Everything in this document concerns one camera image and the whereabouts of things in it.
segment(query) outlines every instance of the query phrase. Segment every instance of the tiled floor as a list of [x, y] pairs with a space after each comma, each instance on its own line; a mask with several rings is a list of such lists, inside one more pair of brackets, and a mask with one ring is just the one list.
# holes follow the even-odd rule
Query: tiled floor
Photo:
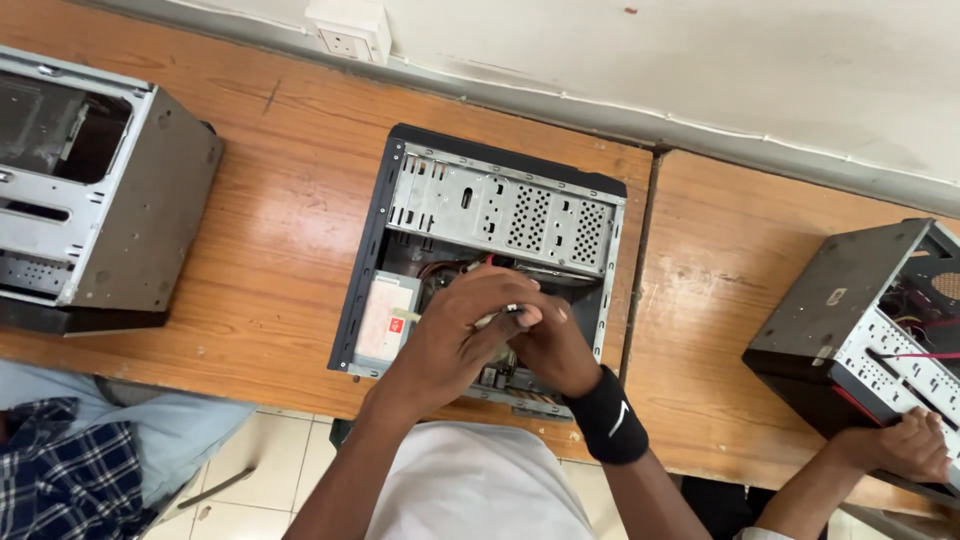
[[[200, 471], [181, 500], [200, 494], [244, 469], [247, 479], [150, 530], [145, 540], [279, 540], [324, 475], [336, 452], [328, 416], [260, 407], [246, 426]], [[596, 537], [626, 540], [602, 469], [562, 461]], [[885, 537], [843, 512], [830, 520], [829, 540]]]

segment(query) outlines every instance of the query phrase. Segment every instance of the light blue pants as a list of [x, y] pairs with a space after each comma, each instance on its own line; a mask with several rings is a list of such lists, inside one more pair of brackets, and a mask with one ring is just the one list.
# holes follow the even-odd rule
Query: light blue pants
[[132, 423], [147, 507], [176, 493], [256, 411], [256, 404], [181, 393], [118, 407], [104, 399], [90, 375], [0, 359], [0, 410], [49, 398], [79, 398], [68, 434], [110, 422]]

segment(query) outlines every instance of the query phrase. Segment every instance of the wooden table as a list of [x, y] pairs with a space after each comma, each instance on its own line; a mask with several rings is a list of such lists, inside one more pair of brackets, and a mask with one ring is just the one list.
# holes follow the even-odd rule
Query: wooden table
[[[780, 488], [824, 439], [740, 356], [825, 237], [930, 214], [684, 152], [663, 158], [655, 193], [631, 402], [669, 469]], [[929, 509], [874, 479], [852, 502]]]
[[[651, 154], [217, 39], [56, 0], [0, 3], [0, 43], [163, 86], [226, 140], [204, 221], [156, 331], [0, 331], [0, 356], [352, 418], [371, 380], [326, 369], [387, 133], [398, 122], [600, 172], [629, 191], [604, 362], [619, 367]], [[589, 458], [570, 424], [459, 400]]]

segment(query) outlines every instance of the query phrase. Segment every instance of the black wristband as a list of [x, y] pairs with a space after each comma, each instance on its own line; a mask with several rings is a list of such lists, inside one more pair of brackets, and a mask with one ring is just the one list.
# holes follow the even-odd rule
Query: black wristband
[[613, 371], [601, 365], [603, 377], [586, 395], [564, 396], [594, 459], [611, 465], [637, 461], [650, 448], [650, 438], [627, 401]]

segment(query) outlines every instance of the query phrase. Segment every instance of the hand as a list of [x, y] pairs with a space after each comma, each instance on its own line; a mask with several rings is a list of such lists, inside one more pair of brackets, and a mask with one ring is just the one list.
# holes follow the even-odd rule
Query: hand
[[881, 430], [853, 428], [834, 437], [843, 454], [864, 472], [882, 469], [916, 482], [944, 482], [953, 461], [940, 415], [916, 407], [899, 424]]
[[544, 319], [508, 341], [517, 357], [547, 386], [565, 396], [579, 398], [592, 390], [603, 372], [587, 340], [563, 299], [554, 299], [566, 319]]
[[[482, 330], [476, 329], [478, 320], [510, 304], [523, 304], [524, 310], [499, 313]], [[415, 423], [460, 397], [508, 339], [541, 320], [561, 324], [568, 316], [556, 299], [540, 293], [539, 283], [512, 270], [481, 265], [434, 295], [368, 399]]]

